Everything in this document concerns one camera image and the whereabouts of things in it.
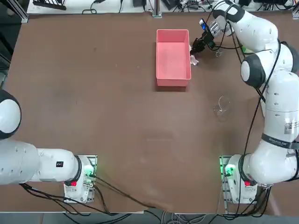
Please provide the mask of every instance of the transparent cup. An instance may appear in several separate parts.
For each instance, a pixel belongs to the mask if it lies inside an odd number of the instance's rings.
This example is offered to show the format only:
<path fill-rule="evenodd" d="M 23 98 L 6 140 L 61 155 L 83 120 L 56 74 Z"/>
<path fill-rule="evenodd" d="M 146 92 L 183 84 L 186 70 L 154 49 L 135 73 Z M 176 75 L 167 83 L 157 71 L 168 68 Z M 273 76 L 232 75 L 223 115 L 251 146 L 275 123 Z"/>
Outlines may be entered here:
<path fill-rule="evenodd" d="M 230 104 L 230 100 L 227 96 L 221 96 L 218 100 L 218 105 L 213 107 L 214 114 L 220 121 L 225 121 L 228 118 Z"/>

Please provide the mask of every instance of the brown table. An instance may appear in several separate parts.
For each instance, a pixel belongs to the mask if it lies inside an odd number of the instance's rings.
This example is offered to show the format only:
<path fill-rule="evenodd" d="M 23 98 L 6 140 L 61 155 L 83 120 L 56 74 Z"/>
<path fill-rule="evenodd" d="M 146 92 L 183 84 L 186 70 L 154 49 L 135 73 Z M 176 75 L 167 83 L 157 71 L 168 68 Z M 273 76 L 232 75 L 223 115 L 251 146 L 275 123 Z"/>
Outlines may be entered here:
<path fill-rule="evenodd" d="M 298 23 L 291 13 L 259 15 L 277 25 L 281 40 L 299 49 Z M 257 94 L 242 82 L 234 50 L 219 58 L 208 49 L 200 54 L 186 91 L 157 89 L 155 83 L 156 30 L 186 28 L 192 42 L 202 33 L 201 17 L 207 14 L 31 18 L 20 30 L 6 84 L 22 107 L 14 139 L 97 154 L 98 175 L 161 209 L 215 213 L 219 155 L 243 152 Z M 223 46 L 233 46 L 231 38 Z M 232 102 L 226 122 L 213 113 L 222 95 Z M 259 111 L 248 152 L 254 151 L 262 131 Z M 62 184 L 34 186 L 63 194 Z M 268 212 L 297 215 L 298 187 L 298 182 L 275 185 Z M 111 211 L 145 209 L 106 188 L 102 191 Z M 1 186 L 0 195 L 5 202 L 1 211 L 61 211 L 19 186 Z M 93 205 L 102 208 L 99 199 Z"/>

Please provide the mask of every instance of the robotic arm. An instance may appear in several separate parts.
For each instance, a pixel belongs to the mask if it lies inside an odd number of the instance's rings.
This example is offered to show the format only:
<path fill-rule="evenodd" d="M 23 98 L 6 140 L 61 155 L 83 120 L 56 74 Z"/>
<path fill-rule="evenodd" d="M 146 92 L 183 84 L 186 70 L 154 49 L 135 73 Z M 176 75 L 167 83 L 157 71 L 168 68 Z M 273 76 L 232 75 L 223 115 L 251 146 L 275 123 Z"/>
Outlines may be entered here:
<path fill-rule="evenodd" d="M 241 64 L 242 80 L 255 89 L 263 88 L 273 69 L 264 92 L 266 101 L 262 103 L 265 116 L 262 140 L 254 153 L 244 157 L 233 155 L 226 166 L 232 201 L 250 203 L 256 195 L 257 184 L 274 184 L 299 176 L 299 146 L 294 143 L 299 135 L 299 77 L 295 74 L 299 55 L 287 43 L 279 42 L 273 23 L 233 2 L 215 2 L 213 17 L 210 26 L 203 20 L 199 22 L 204 33 L 195 40 L 191 54 L 202 51 L 205 46 L 213 48 L 213 39 L 220 30 L 231 34 L 230 26 L 226 25 L 229 22 L 241 44 L 254 52 Z"/>
<path fill-rule="evenodd" d="M 63 182 L 64 195 L 81 203 L 93 199 L 95 160 L 63 149 L 36 148 L 9 140 L 21 123 L 21 108 L 0 90 L 0 185 L 26 182 Z"/>

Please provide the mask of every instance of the pink plastic bin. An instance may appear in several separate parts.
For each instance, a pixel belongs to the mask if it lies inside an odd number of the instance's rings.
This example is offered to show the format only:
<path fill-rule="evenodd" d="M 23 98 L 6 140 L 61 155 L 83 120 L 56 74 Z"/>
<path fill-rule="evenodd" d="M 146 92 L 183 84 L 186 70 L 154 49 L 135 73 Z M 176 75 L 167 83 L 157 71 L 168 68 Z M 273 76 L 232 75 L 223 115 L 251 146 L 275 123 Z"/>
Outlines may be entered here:
<path fill-rule="evenodd" d="M 187 29 L 157 30 L 158 86 L 187 86 L 191 79 L 189 31 Z"/>

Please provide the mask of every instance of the label sticker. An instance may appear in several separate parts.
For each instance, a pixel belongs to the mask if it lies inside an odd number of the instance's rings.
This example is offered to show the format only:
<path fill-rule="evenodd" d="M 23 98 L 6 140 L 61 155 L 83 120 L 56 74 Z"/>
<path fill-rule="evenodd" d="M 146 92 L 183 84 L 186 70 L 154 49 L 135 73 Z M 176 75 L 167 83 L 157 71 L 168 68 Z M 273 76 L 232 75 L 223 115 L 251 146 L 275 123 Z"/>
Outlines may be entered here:
<path fill-rule="evenodd" d="M 297 127 L 299 127 L 298 121 L 285 123 L 285 134 L 292 134 L 292 130 Z"/>

